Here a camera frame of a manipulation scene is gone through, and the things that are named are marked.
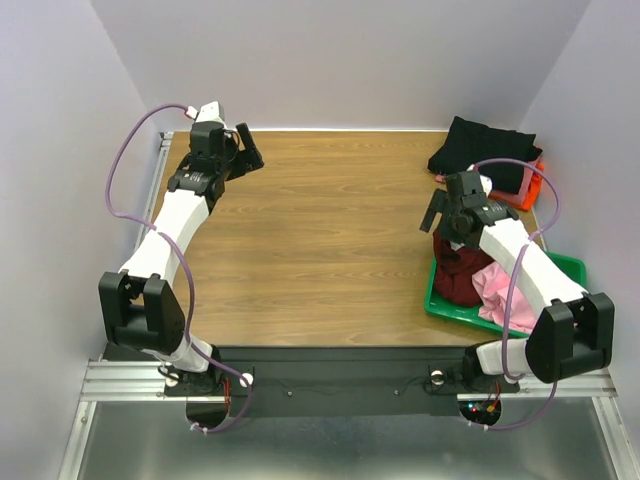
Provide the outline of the maroon t shirt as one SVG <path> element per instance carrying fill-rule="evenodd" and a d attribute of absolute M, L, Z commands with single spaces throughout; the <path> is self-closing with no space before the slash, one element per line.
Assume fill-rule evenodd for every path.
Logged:
<path fill-rule="evenodd" d="M 472 276 L 490 265 L 493 259 L 481 250 L 465 246 L 454 249 L 439 231 L 434 232 L 432 243 L 436 261 L 434 290 L 457 306 L 479 306 L 481 299 L 473 286 Z"/>

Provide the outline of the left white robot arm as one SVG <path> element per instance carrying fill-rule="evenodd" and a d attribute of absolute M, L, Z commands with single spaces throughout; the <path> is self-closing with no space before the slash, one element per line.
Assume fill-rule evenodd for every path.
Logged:
<path fill-rule="evenodd" d="M 184 271 L 196 291 L 185 253 L 195 233 L 212 214 L 227 182 L 263 167 L 264 161 L 247 124 L 228 130 L 221 121 L 197 121 L 191 127 L 189 151 L 170 177 L 155 222 L 142 220 L 147 233 L 116 272 L 98 284 L 108 340 L 194 374 L 222 372 L 244 388 L 253 377 L 222 363 L 216 348 L 191 332 L 195 307 L 183 309 L 173 283 Z"/>

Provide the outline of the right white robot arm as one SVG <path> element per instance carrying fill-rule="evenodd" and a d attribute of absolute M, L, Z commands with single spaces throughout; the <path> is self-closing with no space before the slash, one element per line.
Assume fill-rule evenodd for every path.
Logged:
<path fill-rule="evenodd" d="M 489 197 L 490 181 L 476 170 L 445 178 L 432 195 L 421 223 L 445 240 L 483 251 L 495 260 L 528 301 L 536 324 L 528 337 L 473 345 L 466 349 L 467 382 L 503 376 L 511 382 L 532 374 L 552 384 L 610 365 L 613 350 L 612 300 L 571 280 L 536 244 L 516 211 Z"/>

